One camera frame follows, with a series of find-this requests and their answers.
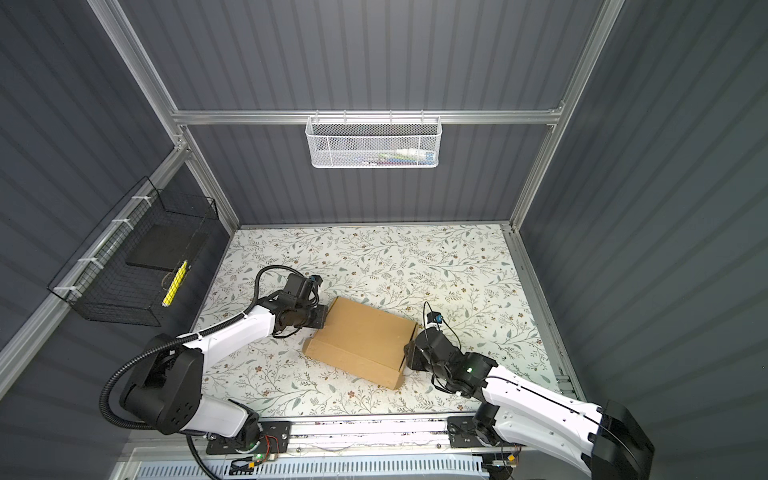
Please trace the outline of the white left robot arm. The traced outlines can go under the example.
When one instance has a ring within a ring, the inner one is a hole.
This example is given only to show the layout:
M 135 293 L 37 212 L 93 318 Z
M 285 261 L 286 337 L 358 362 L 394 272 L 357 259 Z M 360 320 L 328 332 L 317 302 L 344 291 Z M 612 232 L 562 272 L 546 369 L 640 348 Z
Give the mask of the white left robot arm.
M 204 376 L 251 343 L 321 329 L 328 313 L 319 298 L 321 284 L 319 275 L 289 269 L 281 289 L 256 294 L 234 317 L 196 333 L 153 338 L 105 385 L 102 414 L 122 428 L 216 436 L 241 449 L 255 446 L 261 437 L 258 413 L 237 401 L 205 395 Z

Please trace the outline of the brown cardboard box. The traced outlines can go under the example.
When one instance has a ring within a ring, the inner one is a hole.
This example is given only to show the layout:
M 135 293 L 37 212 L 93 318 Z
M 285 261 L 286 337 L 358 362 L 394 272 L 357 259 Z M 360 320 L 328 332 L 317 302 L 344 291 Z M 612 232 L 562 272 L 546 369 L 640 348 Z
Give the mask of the brown cardboard box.
M 304 343 L 302 353 L 397 390 L 404 381 L 405 347 L 418 330 L 412 320 L 338 297 L 329 308 L 324 327 Z

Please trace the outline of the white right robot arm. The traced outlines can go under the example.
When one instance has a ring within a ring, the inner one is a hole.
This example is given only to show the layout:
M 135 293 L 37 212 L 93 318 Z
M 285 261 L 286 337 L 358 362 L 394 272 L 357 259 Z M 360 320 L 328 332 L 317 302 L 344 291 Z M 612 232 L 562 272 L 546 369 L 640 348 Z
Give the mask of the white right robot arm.
M 404 348 L 413 371 L 431 374 L 440 390 L 480 406 L 467 433 L 481 444 L 532 447 L 593 479 L 647 479 L 655 447 L 622 404 L 579 401 L 543 388 L 494 359 L 462 352 L 436 327 Z

